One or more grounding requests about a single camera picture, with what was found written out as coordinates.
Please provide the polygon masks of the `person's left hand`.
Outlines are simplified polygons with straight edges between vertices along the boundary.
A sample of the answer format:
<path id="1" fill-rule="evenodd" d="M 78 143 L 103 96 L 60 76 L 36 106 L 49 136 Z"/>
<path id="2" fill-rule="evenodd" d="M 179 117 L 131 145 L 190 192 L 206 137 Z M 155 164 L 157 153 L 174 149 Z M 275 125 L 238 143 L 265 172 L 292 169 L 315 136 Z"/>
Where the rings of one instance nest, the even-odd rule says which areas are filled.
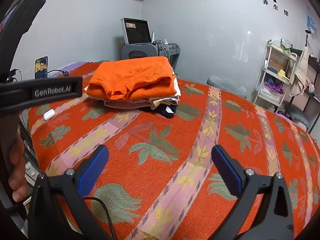
<path id="1" fill-rule="evenodd" d="M 12 198 L 15 202 L 22 201 L 27 196 L 28 185 L 25 178 L 24 143 L 18 133 L 9 152 L 10 162 L 14 166 L 8 183 L 13 190 Z"/>

